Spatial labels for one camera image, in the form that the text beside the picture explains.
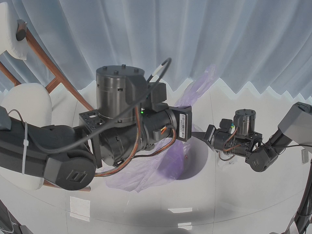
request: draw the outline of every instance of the curtain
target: curtain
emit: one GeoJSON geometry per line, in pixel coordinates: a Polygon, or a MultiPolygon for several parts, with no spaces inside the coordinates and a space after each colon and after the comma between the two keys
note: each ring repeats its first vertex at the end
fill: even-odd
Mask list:
{"type": "MultiPolygon", "coordinates": [[[[104,65],[132,65],[148,77],[167,57],[176,90],[210,64],[235,92],[312,94],[312,0],[0,0],[8,2],[78,90],[104,65]]],[[[29,50],[0,61],[21,82],[54,76],[29,50]]],[[[0,76],[0,90],[12,84],[0,76]]]]}

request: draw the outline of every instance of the wooden chair leg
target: wooden chair leg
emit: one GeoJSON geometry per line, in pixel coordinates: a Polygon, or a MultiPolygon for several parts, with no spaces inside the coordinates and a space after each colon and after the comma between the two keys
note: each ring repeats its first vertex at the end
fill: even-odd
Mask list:
{"type": "Polygon", "coordinates": [[[60,81],[55,77],[55,78],[46,86],[46,90],[48,91],[48,93],[51,93],[59,84],[60,84],[60,81]]]}
{"type": "Polygon", "coordinates": [[[20,85],[21,83],[18,79],[15,78],[14,75],[0,62],[0,71],[11,81],[14,83],[14,86],[20,85]]]}
{"type": "MultiPolygon", "coordinates": [[[[44,186],[53,187],[53,188],[60,188],[60,187],[58,187],[58,186],[56,186],[56,185],[50,183],[50,182],[47,181],[47,180],[44,180],[43,185],[44,185],[44,186]]],[[[86,186],[85,188],[80,189],[80,190],[78,190],[78,191],[80,191],[80,192],[90,192],[90,191],[91,191],[91,187],[90,187],[90,186],[86,186]]]]}
{"type": "Polygon", "coordinates": [[[79,92],[73,87],[73,85],[67,80],[67,78],[62,74],[62,72],[55,66],[53,61],[48,57],[48,55],[41,48],[37,40],[34,38],[32,33],[27,29],[26,40],[28,45],[36,53],[39,59],[46,65],[46,67],[52,72],[58,81],[60,81],[64,87],[76,97],[82,105],[84,105],[88,110],[93,110],[91,105],[79,94],[79,92]]]}

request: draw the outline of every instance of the white tile floor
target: white tile floor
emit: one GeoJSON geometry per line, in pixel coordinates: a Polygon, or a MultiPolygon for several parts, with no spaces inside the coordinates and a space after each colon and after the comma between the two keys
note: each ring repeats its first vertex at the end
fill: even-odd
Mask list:
{"type": "MultiPolygon", "coordinates": [[[[173,105],[190,82],[174,93],[168,88],[167,102],[173,105]]],[[[96,107],[95,82],[81,94],[96,107]]],[[[87,111],[62,85],[51,98],[53,124],[77,126],[78,114],[87,111]]],[[[304,100],[277,95],[270,88],[259,95],[252,84],[236,95],[218,80],[193,106],[193,123],[205,130],[211,123],[219,126],[222,118],[232,119],[237,109],[251,108],[257,112],[256,131],[266,141],[297,101],[304,100]]],[[[252,171],[240,157],[231,166],[219,167],[218,157],[209,150],[198,176],[140,193],[108,188],[101,178],[92,181],[90,193],[47,187],[23,191],[0,177],[0,199],[34,234],[283,232],[300,203],[309,171],[309,163],[301,164],[300,150],[286,150],[263,173],[252,171]],[[70,197],[90,201],[89,221],[70,215],[70,197]],[[184,213],[168,210],[183,208],[184,213]]]]}

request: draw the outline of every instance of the white cushion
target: white cushion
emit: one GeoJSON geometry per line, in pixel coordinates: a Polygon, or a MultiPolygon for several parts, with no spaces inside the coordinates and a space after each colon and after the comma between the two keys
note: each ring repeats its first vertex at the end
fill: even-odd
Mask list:
{"type": "MultiPolygon", "coordinates": [[[[7,112],[16,109],[24,121],[37,127],[51,125],[52,102],[44,86],[37,83],[26,83],[12,88],[1,103],[7,112]]],[[[11,117],[19,119],[16,112],[11,117]]],[[[27,190],[37,190],[43,185],[44,179],[21,174],[0,167],[0,175],[14,185],[27,190]]]]}
{"type": "Polygon", "coordinates": [[[0,3],[0,54],[7,50],[14,58],[26,60],[28,43],[26,38],[16,40],[17,19],[7,2],[0,3]]]}

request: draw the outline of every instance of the purple plastic bag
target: purple plastic bag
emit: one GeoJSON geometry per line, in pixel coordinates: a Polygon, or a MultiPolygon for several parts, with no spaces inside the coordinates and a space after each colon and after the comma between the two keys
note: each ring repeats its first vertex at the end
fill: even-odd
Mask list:
{"type": "MultiPolygon", "coordinates": [[[[215,80],[215,65],[210,65],[204,74],[192,82],[177,100],[175,107],[193,106],[213,84],[215,80]]],[[[170,142],[169,138],[156,143],[154,152],[170,142]]],[[[165,185],[176,180],[183,172],[184,153],[187,153],[190,146],[177,140],[168,150],[159,155],[149,158],[133,159],[128,166],[117,174],[103,178],[110,188],[122,189],[125,191],[135,190],[140,192],[150,186],[165,185]]]]}

